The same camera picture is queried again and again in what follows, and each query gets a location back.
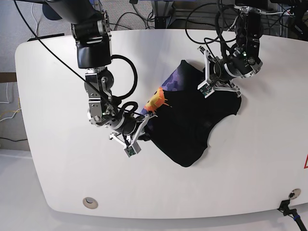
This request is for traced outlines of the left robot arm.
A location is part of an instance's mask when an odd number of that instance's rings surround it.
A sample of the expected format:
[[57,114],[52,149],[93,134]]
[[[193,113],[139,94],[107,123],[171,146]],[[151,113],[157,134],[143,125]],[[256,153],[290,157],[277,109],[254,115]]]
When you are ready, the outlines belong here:
[[[215,3],[218,12],[215,16],[216,38],[204,38],[199,42],[199,51],[204,56],[205,79],[198,90],[209,97],[215,91],[231,91],[240,96],[240,89],[233,83],[235,78],[249,78],[257,74],[263,63],[259,57],[260,38],[263,34],[261,15],[267,8],[265,0],[237,0],[234,5]],[[231,47],[222,33],[227,25],[225,10],[237,14],[234,27],[235,38]]]

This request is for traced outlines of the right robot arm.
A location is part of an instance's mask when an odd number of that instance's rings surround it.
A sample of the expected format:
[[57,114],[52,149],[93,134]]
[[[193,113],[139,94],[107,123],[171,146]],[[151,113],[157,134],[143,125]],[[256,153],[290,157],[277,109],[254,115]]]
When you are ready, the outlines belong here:
[[[85,90],[89,96],[89,122],[98,127],[113,130],[110,139],[116,140],[124,149],[137,153],[137,140],[151,118],[136,112],[136,102],[122,103],[137,87],[137,69],[131,60],[111,51],[111,29],[107,11],[98,0],[49,0],[47,4],[71,24],[77,48],[77,65],[85,69]],[[112,95],[114,77],[107,69],[112,60],[127,62],[133,71],[133,86],[122,96]]]

